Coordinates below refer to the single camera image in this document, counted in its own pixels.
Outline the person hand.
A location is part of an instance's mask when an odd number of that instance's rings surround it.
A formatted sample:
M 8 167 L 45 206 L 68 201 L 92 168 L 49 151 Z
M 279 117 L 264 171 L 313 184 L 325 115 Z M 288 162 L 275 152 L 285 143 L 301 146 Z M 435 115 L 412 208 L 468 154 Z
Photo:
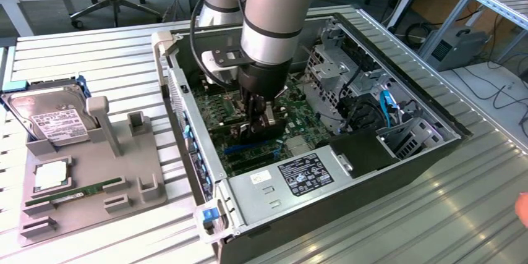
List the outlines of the person hand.
M 519 194 L 515 203 L 515 212 L 523 225 L 528 228 L 528 193 Z

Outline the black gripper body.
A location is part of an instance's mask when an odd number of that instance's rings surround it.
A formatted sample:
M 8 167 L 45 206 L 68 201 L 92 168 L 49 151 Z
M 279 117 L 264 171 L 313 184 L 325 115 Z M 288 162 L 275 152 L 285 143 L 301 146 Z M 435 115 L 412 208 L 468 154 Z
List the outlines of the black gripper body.
M 253 62 L 240 66 L 237 82 L 243 96 L 257 95 L 272 101 L 284 88 L 289 67 L 291 60 L 275 65 Z

